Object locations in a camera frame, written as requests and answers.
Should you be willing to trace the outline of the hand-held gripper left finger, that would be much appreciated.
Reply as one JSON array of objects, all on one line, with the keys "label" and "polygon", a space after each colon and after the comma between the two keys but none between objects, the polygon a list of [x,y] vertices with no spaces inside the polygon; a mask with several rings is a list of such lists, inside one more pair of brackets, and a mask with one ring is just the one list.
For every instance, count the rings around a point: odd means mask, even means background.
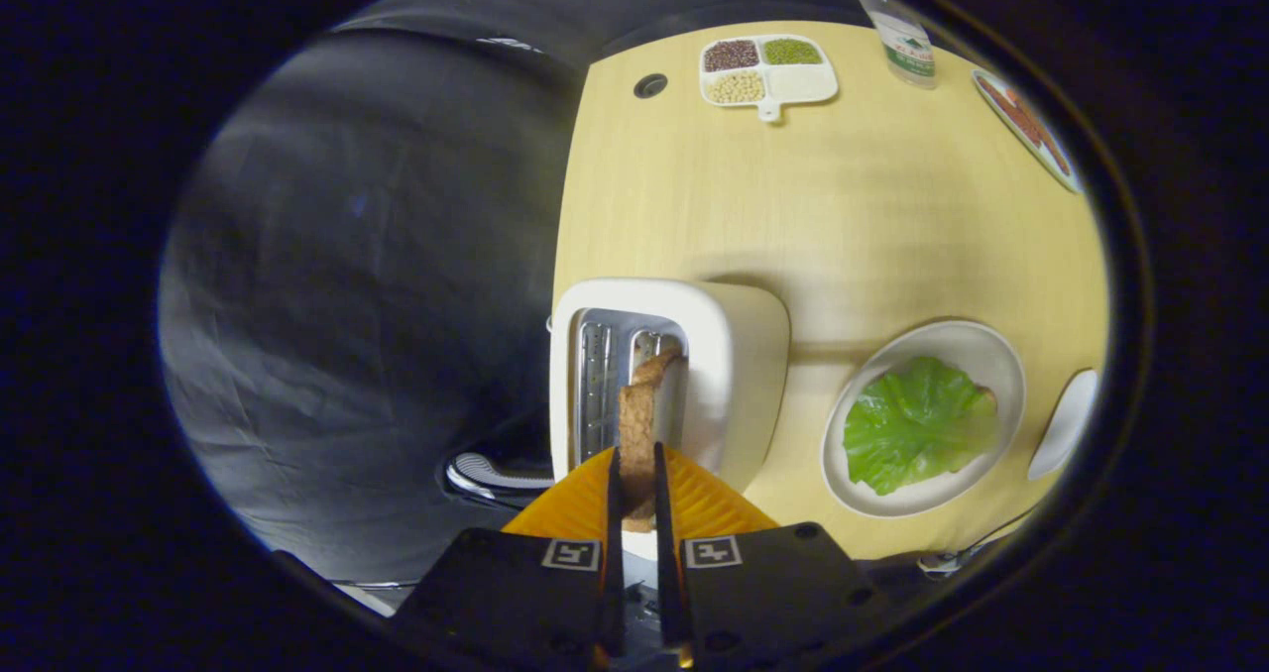
[{"label": "hand-held gripper left finger", "polygon": [[621,451],[591,456],[503,530],[459,533],[393,616],[448,671],[604,669],[626,648]]}]

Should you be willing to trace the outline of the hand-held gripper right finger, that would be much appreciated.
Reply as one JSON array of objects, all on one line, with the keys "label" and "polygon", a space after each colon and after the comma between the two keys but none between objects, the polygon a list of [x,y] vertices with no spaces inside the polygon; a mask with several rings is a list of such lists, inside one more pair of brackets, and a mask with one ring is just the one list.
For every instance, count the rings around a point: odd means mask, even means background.
[{"label": "hand-held gripper right finger", "polygon": [[662,643],[690,671],[857,667],[893,604],[819,522],[775,524],[654,448]]}]

